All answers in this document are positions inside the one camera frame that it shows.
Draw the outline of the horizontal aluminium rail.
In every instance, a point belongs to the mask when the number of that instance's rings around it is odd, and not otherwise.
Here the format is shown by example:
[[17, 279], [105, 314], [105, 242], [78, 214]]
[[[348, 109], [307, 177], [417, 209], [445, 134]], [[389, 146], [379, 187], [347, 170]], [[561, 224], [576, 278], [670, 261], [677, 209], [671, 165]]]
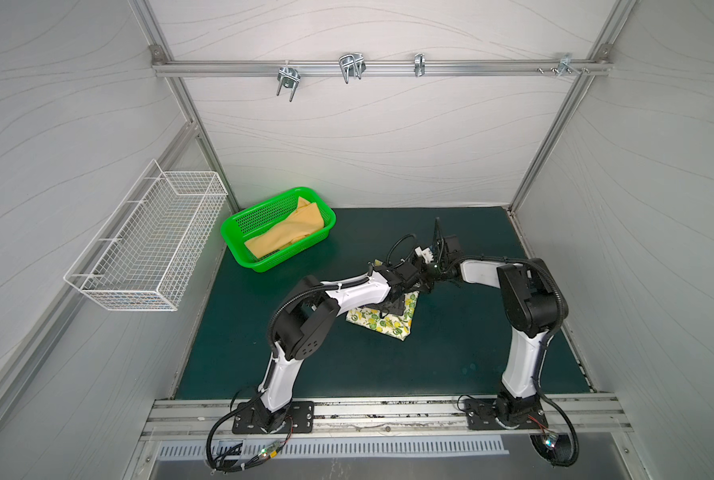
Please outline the horizontal aluminium rail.
[[[539, 67], [551, 68], [561, 59], [549, 60], [434, 60], [426, 58], [423, 77], [463, 76], [543, 76]], [[589, 75], [607, 75], [614, 69], [611, 62], [594, 62], [573, 59], [577, 67], [586, 67]], [[416, 77], [414, 59], [365, 60], [365, 78], [371, 77]], [[336, 60], [288, 60], [288, 61], [171, 61], [155, 65], [158, 77], [269, 77], [275, 78], [278, 70], [290, 66], [298, 70], [302, 78], [340, 77]]]

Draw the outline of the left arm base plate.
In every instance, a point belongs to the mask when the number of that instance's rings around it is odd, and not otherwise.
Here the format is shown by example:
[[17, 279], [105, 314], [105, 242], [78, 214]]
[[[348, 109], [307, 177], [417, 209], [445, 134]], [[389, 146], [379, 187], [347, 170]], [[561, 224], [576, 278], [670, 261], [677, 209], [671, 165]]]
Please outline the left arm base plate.
[[291, 401], [279, 410], [271, 411], [261, 400], [241, 403], [237, 408], [231, 431], [233, 434], [311, 433], [314, 403]]

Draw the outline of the left U-bolt clamp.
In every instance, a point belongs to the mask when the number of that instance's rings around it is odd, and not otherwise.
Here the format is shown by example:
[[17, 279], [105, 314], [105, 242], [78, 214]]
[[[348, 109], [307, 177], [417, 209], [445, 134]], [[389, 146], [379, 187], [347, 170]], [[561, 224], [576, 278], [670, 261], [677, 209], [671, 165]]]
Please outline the left U-bolt clamp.
[[276, 95], [279, 96], [283, 90], [288, 90], [288, 101], [292, 102], [301, 82], [301, 76], [298, 70], [290, 66], [281, 67], [278, 70], [277, 81]]

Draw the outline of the lemon print skirt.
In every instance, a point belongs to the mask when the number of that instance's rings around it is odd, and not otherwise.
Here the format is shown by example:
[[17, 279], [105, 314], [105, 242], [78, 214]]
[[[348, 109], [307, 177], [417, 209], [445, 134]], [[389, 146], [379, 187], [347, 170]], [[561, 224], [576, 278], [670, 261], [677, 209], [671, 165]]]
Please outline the lemon print skirt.
[[404, 341], [411, 333], [419, 296], [417, 281], [401, 282], [390, 286], [382, 300], [350, 309], [346, 321]]

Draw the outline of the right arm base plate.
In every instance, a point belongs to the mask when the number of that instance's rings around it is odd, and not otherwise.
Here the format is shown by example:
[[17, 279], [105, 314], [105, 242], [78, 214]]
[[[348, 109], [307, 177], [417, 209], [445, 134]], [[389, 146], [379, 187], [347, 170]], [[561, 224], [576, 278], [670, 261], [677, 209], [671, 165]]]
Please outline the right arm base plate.
[[548, 422], [538, 402], [510, 407], [503, 398], [476, 398], [465, 395], [456, 408], [464, 415], [470, 431], [534, 430], [545, 431]]

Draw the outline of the right bolt bracket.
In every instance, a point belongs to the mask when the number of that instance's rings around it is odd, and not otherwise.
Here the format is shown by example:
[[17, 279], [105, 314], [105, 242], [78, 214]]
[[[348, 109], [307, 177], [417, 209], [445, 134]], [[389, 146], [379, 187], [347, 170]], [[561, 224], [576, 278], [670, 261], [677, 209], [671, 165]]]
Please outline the right bolt bracket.
[[539, 67], [537, 72], [543, 76], [553, 76], [560, 78], [563, 76], [574, 76], [581, 77], [590, 74], [590, 70], [586, 67], [577, 67], [574, 64], [573, 58], [570, 54], [564, 55], [557, 63], [556, 66], [551, 68]]

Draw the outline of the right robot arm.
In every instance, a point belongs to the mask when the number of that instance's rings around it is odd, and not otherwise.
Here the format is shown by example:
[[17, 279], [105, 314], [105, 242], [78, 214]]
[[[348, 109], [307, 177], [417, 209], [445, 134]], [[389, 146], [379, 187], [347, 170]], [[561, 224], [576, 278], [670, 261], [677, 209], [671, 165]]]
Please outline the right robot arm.
[[428, 283], [461, 280], [500, 290], [511, 344], [493, 416], [501, 426], [515, 429], [542, 409], [546, 353], [569, 306], [542, 259], [466, 255], [457, 246], [455, 236], [441, 237], [430, 247], [417, 247], [414, 259]]

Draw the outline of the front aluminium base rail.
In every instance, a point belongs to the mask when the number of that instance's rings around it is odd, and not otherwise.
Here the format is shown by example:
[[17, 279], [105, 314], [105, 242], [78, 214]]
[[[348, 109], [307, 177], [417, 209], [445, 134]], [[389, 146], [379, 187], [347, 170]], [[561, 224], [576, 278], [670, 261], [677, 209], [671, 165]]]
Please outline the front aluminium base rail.
[[[632, 432], [613, 394], [560, 394], [551, 399], [577, 433]], [[479, 420], [464, 411], [459, 395], [420, 397], [334, 397], [312, 400], [313, 411], [297, 422], [294, 435], [313, 438], [474, 435]], [[140, 438], [150, 441], [204, 440], [229, 412], [227, 400], [162, 400], [151, 407]]]

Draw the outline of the white vent strip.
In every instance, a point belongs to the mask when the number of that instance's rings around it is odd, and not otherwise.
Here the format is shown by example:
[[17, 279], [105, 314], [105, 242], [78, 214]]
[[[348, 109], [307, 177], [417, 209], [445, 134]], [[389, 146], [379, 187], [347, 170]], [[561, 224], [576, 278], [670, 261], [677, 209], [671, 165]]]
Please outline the white vent strip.
[[[241, 454], [230, 458], [250, 458], [273, 440], [247, 439], [218, 441], [214, 455], [241, 445]], [[159, 461], [205, 460], [204, 441], [164, 441]], [[399, 437], [293, 437], [278, 454], [281, 459], [328, 458], [453, 458], [509, 455], [500, 435], [474, 436], [399, 436]]]

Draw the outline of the small metal hook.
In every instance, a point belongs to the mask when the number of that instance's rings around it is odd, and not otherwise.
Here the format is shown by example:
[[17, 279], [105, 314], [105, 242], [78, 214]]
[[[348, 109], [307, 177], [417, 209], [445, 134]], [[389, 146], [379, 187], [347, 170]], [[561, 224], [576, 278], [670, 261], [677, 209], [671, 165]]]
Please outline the small metal hook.
[[423, 53], [414, 56], [414, 75], [417, 78], [423, 77], [426, 70], [426, 58]]

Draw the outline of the green plastic basket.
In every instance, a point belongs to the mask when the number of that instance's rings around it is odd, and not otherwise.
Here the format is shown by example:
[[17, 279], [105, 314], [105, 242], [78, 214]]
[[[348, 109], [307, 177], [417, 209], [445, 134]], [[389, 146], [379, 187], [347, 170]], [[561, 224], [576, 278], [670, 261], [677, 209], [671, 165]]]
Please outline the green plastic basket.
[[[322, 226], [306, 236], [298, 236], [264, 255], [257, 255], [247, 243], [260, 238], [301, 209], [315, 206]], [[311, 188], [296, 187], [234, 214], [221, 226], [221, 235], [237, 263], [257, 273], [265, 272], [307, 248], [323, 241], [336, 224], [336, 214]]]

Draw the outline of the u-bolt clamp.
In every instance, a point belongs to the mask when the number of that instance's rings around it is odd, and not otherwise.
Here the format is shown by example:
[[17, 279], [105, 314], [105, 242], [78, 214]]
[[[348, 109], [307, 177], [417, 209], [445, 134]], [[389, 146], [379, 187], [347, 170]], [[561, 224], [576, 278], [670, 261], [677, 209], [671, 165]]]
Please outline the u-bolt clamp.
[[338, 65], [346, 84], [352, 78], [361, 80], [366, 70], [364, 55], [359, 52], [342, 55], [338, 60]]
[[301, 82], [301, 76], [298, 70], [290, 66], [281, 67], [278, 70], [277, 81], [276, 95], [279, 96], [283, 90], [288, 90], [288, 101], [292, 102]]

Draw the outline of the yellow skirt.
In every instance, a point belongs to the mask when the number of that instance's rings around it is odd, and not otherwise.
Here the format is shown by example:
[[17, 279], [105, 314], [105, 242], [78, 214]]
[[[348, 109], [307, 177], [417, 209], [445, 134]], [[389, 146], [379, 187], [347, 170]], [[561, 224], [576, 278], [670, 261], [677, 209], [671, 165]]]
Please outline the yellow skirt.
[[267, 232], [245, 242], [245, 247], [262, 258], [320, 231], [324, 220], [316, 203], [298, 198], [296, 209]]

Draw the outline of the middle U-bolt clamp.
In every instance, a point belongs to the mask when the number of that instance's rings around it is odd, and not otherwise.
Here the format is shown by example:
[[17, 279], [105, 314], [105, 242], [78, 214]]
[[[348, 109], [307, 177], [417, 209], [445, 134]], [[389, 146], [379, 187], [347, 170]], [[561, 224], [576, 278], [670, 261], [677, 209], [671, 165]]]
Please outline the middle U-bolt clamp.
[[364, 55], [359, 52], [342, 55], [338, 60], [338, 65], [346, 84], [352, 78], [361, 80], [366, 70]]

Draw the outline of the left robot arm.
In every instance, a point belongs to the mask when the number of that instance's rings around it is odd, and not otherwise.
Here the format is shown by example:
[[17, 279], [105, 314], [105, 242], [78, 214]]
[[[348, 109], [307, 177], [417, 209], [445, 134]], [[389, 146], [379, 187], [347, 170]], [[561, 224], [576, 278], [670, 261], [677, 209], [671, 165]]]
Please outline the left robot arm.
[[338, 281], [304, 277], [275, 310], [267, 328], [271, 356], [259, 385], [266, 413], [285, 410], [303, 361], [323, 344], [337, 317], [350, 310], [395, 301], [417, 289], [422, 270], [410, 262], [371, 266], [362, 275]]

